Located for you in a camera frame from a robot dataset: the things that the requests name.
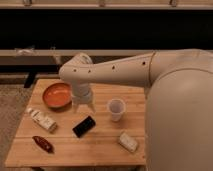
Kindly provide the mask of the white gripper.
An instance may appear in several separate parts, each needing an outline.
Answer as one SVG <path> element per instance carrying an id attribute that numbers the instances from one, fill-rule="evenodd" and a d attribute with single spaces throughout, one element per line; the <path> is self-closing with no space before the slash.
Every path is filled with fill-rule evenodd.
<path id="1" fill-rule="evenodd" d="M 87 104 L 93 113 L 96 112 L 94 104 L 91 102 L 93 100 L 93 92 L 89 83 L 72 84 L 71 89 L 74 102 L 72 104 L 73 113 L 77 113 L 78 104 Z"/>

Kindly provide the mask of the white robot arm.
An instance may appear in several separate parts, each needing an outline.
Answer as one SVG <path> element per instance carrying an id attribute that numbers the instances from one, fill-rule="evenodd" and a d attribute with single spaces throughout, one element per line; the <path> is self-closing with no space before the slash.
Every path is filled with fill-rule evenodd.
<path id="1" fill-rule="evenodd" d="M 73 99 L 92 100 L 92 83 L 146 91 L 148 171 L 213 171 L 213 52 L 154 51 L 95 64 L 80 53 L 59 70 Z"/>

